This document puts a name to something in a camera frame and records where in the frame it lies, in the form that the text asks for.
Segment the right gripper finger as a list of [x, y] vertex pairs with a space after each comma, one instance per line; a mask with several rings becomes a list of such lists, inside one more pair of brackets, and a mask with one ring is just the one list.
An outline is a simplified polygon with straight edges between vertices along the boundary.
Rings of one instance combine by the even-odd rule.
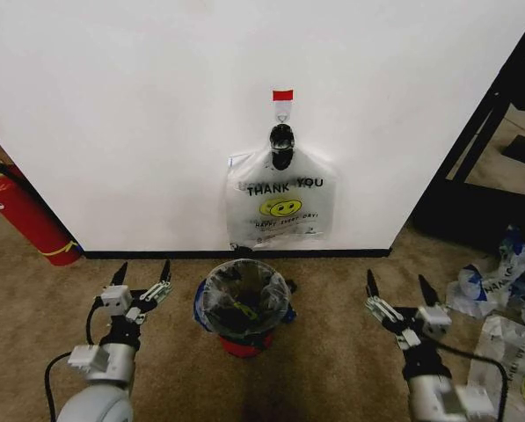
[[427, 307], [434, 307], [439, 303], [439, 296], [433, 286], [423, 274], [418, 276], [421, 293]]
[[376, 278], [371, 269], [367, 270], [366, 308], [385, 329], [399, 328], [399, 314], [379, 296]]

